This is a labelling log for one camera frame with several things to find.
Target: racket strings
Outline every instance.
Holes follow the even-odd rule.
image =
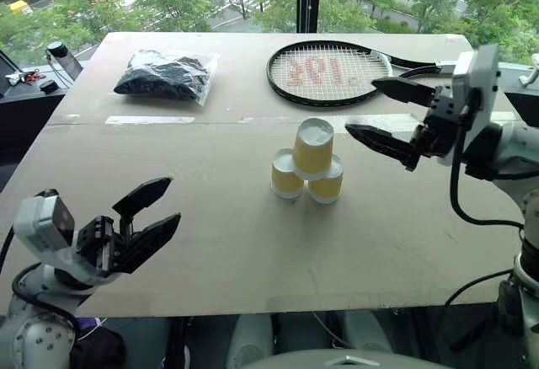
[[[345,46],[309,45],[277,56],[270,74],[290,94],[332,101],[368,94],[375,89],[371,81],[389,71],[376,55]]]

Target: desk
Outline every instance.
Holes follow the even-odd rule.
[[[346,115],[421,117],[420,107],[378,96],[313,110],[271,91],[268,58],[304,39],[349,40],[416,61],[456,59],[470,49],[455,35],[108,35],[0,196],[2,233],[19,202],[45,187],[60,191],[82,227],[99,214],[116,217],[110,207],[141,182],[172,175],[165,197],[135,224],[181,211],[176,235],[80,308],[115,317],[440,304],[464,282],[510,267],[517,233],[460,221],[450,208],[448,168],[425,159],[411,174],[344,133]],[[130,55],[142,48],[220,53],[206,107],[114,94]],[[496,110],[512,110],[502,94]],[[334,151],[344,162],[341,199],[331,206],[308,195],[290,203],[270,190],[274,153],[292,145],[298,122],[311,115],[333,117]],[[170,123],[116,124],[111,116],[164,116]],[[461,198],[475,217],[520,219],[489,183],[463,177]],[[0,276],[1,309],[13,275],[34,261],[13,243]],[[460,300],[495,295],[496,286],[486,284]]]

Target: stacked cups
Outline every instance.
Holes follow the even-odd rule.
[[[274,157],[271,188],[280,197],[294,199],[307,192],[320,203],[339,198],[343,164],[333,155],[334,129],[325,120],[304,120],[296,134],[293,150],[281,149]]]

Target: black cable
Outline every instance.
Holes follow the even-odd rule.
[[[30,296],[24,293],[24,291],[20,288],[20,282],[21,280],[28,275],[32,270],[37,268],[41,265],[41,262],[38,262],[36,264],[33,264],[31,266],[28,266],[21,270],[11,282],[11,290],[13,291],[13,294],[21,299],[24,302],[27,302],[33,306],[36,306],[37,308],[42,308],[43,310],[58,314],[59,316],[62,316],[65,318],[73,327],[73,331],[75,332],[75,338],[74,340],[78,340],[80,338],[81,329],[80,325],[78,324],[77,319],[75,316],[73,316],[71,313],[67,312],[66,310],[59,308],[57,306],[53,306],[52,304],[49,304],[47,302],[42,302],[35,296]]]
[[[453,293],[444,304],[444,307],[440,313],[440,316],[438,318],[438,332],[442,333],[443,327],[444,327],[444,321],[447,315],[447,310],[449,309],[449,306],[457,299],[463,292],[468,290],[470,287],[477,285],[478,283],[488,281],[489,279],[496,278],[498,276],[503,275],[509,275],[511,272],[513,272],[513,269],[510,270],[501,270],[499,272],[494,272],[490,275],[481,276],[477,279],[474,279],[473,281],[469,281],[466,285],[460,287],[455,293]]]
[[[14,235],[15,233],[13,232],[13,227],[11,227],[9,229],[8,236],[5,240],[3,240],[2,251],[0,252],[0,274],[2,273],[3,263],[6,262],[9,246],[11,245],[11,241],[13,240]]]
[[[528,178],[535,178],[539,177],[539,171],[530,171],[528,173],[520,173],[520,174],[496,174],[493,179],[510,179],[512,181],[516,181],[519,179],[528,179]]]
[[[519,230],[524,229],[522,223],[513,222],[511,220],[479,220],[473,217],[470,217],[466,212],[461,208],[458,202],[458,179],[461,172],[461,160],[462,152],[464,149],[464,141],[466,140],[466,130],[463,126],[459,126],[456,133],[455,149],[453,153],[453,162],[451,165],[451,183],[450,183],[450,199],[451,207],[453,211],[465,222],[475,224],[477,226],[511,226],[516,227]]]
[[[56,68],[52,65],[52,60],[51,60],[51,55],[49,54],[48,51],[45,51],[45,57],[46,57],[46,60],[47,60],[47,63],[49,64],[49,67],[51,68],[51,70],[56,74],[56,76],[59,78],[59,80],[61,81],[62,84],[64,84],[64,86],[66,88],[70,88],[72,86],[72,83],[69,82],[67,80],[67,78],[63,77],[60,72],[58,72],[56,70]]]

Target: cable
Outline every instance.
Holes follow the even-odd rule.
[[[60,72],[58,72],[58,70],[56,70],[56,68],[53,66],[52,64],[52,61],[51,61],[51,55],[45,51],[45,54],[46,54],[46,59],[47,59],[47,63],[49,65],[49,67],[51,68],[51,70],[56,74],[56,76],[60,79],[61,83],[64,84],[64,86],[66,88],[70,88],[72,86],[72,83],[70,81],[67,80],[67,78],[63,77]]]
[[[81,338],[77,339],[77,341],[82,341],[84,340],[86,337],[89,337],[96,329],[98,329],[99,327],[102,327],[103,324],[106,323],[106,321],[108,320],[109,318],[105,318],[101,323],[99,323],[98,325],[96,325],[95,327],[93,327],[87,334],[83,335]]]
[[[59,316],[62,316],[63,318],[65,318],[71,324],[71,326],[73,327],[73,331],[75,332],[75,340],[78,340],[79,337],[80,337],[80,334],[81,334],[81,329],[80,329],[80,326],[79,326],[78,321],[75,318],[75,316],[73,316],[71,313],[67,312],[66,310],[64,310],[62,308],[59,308],[59,307],[54,306],[52,304],[49,304],[47,302],[42,302],[41,300],[39,300],[35,296],[27,295],[20,288],[19,282],[21,282],[22,279],[26,275],[28,275],[32,270],[34,270],[35,268],[37,268],[40,265],[41,265],[41,262],[38,262],[38,263],[33,264],[31,266],[28,266],[28,267],[24,268],[23,270],[21,270],[13,278],[13,281],[11,282],[11,290],[13,291],[13,294],[16,297],[18,297],[19,299],[21,299],[22,301],[24,301],[24,302],[27,302],[27,303],[29,303],[29,304],[31,304],[33,306],[36,306],[37,308],[42,308],[43,310],[52,312],[54,314],[58,314]]]
[[[458,179],[461,172],[461,160],[462,152],[464,149],[464,141],[466,140],[466,131],[463,126],[459,126],[456,133],[455,149],[453,153],[453,162],[451,165],[451,182],[450,182],[450,198],[451,198],[451,207],[453,211],[465,222],[475,224],[477,226],[511,226],[516,227],[519,230],[524,229],[522,223],[513,222],[511,220],[479,220],[473,217],[470,217],[466,212],[461,208],[458,202]]]
[[[318,321],[318,323],[322,326],[322,328],[326,331],[326,333],[329,334],[331,338],[333,338],[335,341],[339,342],[340,344],[344,345],[349,350],[354,350],[355,348],[350,345],[348,342],[343,340],[342,338],[338,337],[336,333],[334,333],[331,329],[328,328],[328,326],[318,317],[318,315],[315,312],[311,312],[314,318]]]
[[[530,171],[528,173],[520,173],[520,174],[496,174],[493,179],[510,179],[512,181],[516,181],[519,179],[528,179],[528,178],[535,178],[539,177],[539,171]]]
[[[8,250],[9,246],[11,245],[11,241],[13,240],[13,236],[15,233],[13,232],[13,226],[9,229],[8,236],[5,240],[3,240],[2,244],[2,251],[0,252],[0,274],[2,273],[3,263],[6,261],[6,257],[8,256]]]
[[[440,316],[438,318],[438,332],[439,333],[442,333],[442,330],[443,330],[443,327],[444,327],[444,321],[446,319],[446,315],[447,315],[447,310],[449,309],[449,306],[455,301],[455,299],[457,299],[463,292],[465,292],[466,290],[468,290],[470,287],[472,286],[475,286],[477,285],[478,283],[481,283],[481,282],[485,282],[485,281],[488,281],[489,279],[493,279],[493,278],[496,278],[498,276],[503,276],[503,275],[509,275],[510,273],[512,273],[513,270],[510,269],[510,270],[501,270],[499,272],[494,272],[493,274],[490,274],[490,275],[485,275],[485,276],[481,276],[477,279],[474,279],[473,281],[469,281],[466,285],[460,287],[455,293],[453,293],[446,301],[446,303],[444,304],[444,307],[440,313]]]

